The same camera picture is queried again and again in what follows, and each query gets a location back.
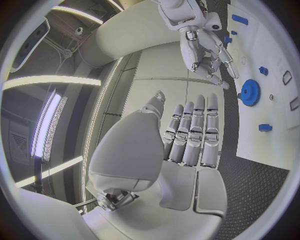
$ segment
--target robotic hand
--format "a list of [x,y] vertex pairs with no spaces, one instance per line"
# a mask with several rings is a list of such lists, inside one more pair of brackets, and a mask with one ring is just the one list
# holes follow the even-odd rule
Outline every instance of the robotic hand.
[[88,177],[99,192],[98,203],[114,211],[134,201],[132,192],[148,189],[164,160],[160,121],[165,95],[158,91],[145,106],[117,122],[97,146]]
[[201,0],[153,0],[158,11],[172,31],[180,32],[180,49],[185,66],[204,79],[223,87],[229,84],[214,75],[224,63],[228,73],[239,78],[237,67],[224,48],[222,41],[212,31],[221,30],[216,12],[208,12]]

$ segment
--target gray mesh floor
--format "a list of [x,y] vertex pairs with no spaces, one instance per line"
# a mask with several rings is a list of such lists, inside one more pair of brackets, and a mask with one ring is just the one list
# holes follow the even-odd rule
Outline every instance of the gray mesh floor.
[[[229,36],[227,4],[230,4],[229,0],[207,1],[208,10],[219,14],[222,30],[215,33],[221,40],[224,36]],[[254,223],[267,209],[289,171],[236,156],[239,138],[237,91],[234,79],[224,65],[221,65],[220,72],[222,79],[230,85],[230,89],[224,91],[224,136],[218,166],[227,190],[228,209],[224,225],[215,239],[231,240]]]

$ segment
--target dark textured surface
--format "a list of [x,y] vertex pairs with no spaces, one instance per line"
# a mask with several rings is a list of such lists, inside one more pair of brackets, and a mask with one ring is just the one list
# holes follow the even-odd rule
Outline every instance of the dark textured surface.
[[[208,0],[209,12],[219,14],[222,30],[215,31],[221,40],[227,32],[227,4],[229,0]],[[248,228],[267,209],[279,192],[288,170],[268,166],[236,156],[239,138],[239,106],[234,79],[221,65],[222,79],[229,83],[224,91],[224,136],[218,170],[228,196],[225,222],[216,240],[231,240]]]

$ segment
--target blue plastic part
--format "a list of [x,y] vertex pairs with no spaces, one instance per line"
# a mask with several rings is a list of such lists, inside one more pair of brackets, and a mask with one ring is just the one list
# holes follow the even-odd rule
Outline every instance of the blue plastic part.
[[228,43],[232,43],[233,39],[229,36],[225,36],[224,37],[224,43],[228,44]]
[[248,25],[248,19],[247,18],[243,18],[243,17],[238,16],[238,15],[232,14],[232,20],[236,21],[236,22],[239,22],[241,24]]
[[272,126],[270,124],[260,124],[258,125],[258,130],[260,132],[269,132],[272,131]]
[[248,79],[241,88],[240,99],[248,107],[256,105],[261,98],[261,87],[257,81]]
[[269,70],[267,68],[263,67],[263,66],[261,66],[259,68],[259,71],[260,71],[261,74],[264,74],[266,76],[269,74]]

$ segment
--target blue gear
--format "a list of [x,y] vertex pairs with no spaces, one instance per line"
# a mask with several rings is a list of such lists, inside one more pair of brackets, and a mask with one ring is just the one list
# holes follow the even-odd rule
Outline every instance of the blue gear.
[[240,99],[246,106],[252,107],[256,105],[261,97],[261,87],[257,81],[248,79],[241,88]]

